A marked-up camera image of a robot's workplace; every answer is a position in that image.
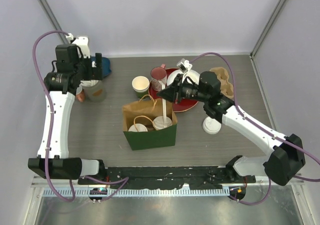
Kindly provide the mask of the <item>green brown paper bag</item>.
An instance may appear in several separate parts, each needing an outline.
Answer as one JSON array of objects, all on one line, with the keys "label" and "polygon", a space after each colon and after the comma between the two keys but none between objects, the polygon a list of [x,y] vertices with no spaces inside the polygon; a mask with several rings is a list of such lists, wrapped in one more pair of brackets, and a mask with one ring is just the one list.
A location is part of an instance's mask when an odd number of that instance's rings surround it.
[{"label": "green brown paper bag", "polygon": [[[176,144],[178,119],[173,104],[166,102],[166,116],[172,120],[171,126],[156,130],[153,120],[159,116],[163,116],[162,99],[154,99],[149,94],[122,106],[122,130],[133,151],[172,147]],[[133,124],[145,125],[148,132],[128,131]]]}]

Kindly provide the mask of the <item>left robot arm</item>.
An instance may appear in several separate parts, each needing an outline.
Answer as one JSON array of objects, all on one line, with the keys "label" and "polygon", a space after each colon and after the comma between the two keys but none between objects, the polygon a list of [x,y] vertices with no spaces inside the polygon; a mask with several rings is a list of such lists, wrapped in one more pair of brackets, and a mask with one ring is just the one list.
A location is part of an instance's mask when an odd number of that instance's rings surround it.
[{"label": "left robot arm", "polygon": [[55,54],[56,71],[42,79],[46,94],[42,142],[37,156],[29,158],[28,168],[44,179],[76,180],[89,176],[93,183],[100,185],[107,177],[101,169],[102,161],[70,158],[68,131],[77,88],[82,81],[103,78],[102,55],[97,53],[93,64],[89,46],[79,41],[57,45]]}]

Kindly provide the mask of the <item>white plastic cup lid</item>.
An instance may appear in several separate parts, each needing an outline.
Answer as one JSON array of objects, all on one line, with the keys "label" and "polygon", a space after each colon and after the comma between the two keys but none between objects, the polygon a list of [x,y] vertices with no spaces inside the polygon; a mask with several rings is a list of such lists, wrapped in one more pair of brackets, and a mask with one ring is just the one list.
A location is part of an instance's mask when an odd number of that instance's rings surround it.
[{"label": "white plastic cup lid", "polygon": [[158,131],[158,130],[162,130],[165,129],[167,127],[170,127],[173,125],[172,120],[169,117],[166,117],[166,119],[164,119],[163,116],[157,116],[154,120],[153,120],[153,127]]}]

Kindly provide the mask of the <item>green paper cups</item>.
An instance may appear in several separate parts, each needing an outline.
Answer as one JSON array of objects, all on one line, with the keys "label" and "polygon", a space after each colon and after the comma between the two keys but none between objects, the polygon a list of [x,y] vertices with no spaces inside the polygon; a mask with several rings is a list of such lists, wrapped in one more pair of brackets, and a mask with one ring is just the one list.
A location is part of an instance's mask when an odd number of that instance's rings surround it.
[{"label": "green paper cups", "polygon": [[132,88],[135,91],[136,96],[141,99],[149,92],[150,82],[145,76],[137,76],[132,80]]}]

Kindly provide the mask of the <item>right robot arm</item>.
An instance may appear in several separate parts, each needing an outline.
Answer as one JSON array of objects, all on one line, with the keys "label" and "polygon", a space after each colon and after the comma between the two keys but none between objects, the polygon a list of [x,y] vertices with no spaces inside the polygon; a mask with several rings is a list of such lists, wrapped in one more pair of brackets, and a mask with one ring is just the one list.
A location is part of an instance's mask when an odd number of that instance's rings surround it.
[{"label": "right robot arm", "polygon": [[245,176],[267,176],[285,186],[306,163],[302,140],[297,135],[286,136],[244,112],[222,94],[221,82],[213,72],[202,72],[198,83],[178,74],[157,96],[176,104],[182,99],[202,102],[210,118],[236,130],[263,151],[261,157],[234,157],[225,171],[230,182],[236,183]]}]

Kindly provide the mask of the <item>white plastic spoon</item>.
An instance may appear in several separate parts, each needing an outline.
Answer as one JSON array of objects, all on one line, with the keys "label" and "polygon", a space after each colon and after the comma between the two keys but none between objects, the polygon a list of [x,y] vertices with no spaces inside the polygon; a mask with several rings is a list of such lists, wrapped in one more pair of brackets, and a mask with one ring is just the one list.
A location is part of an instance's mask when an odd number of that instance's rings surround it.
[{"label": "white plastic spoon", "polygon": [[[161,85],[161,89],[165,89],[165,84],[160,80],[159,81]],[[163,127],[167,128],[167,106],[166,106],[166,100],[162,98],[162,116],[163,116]]]}]

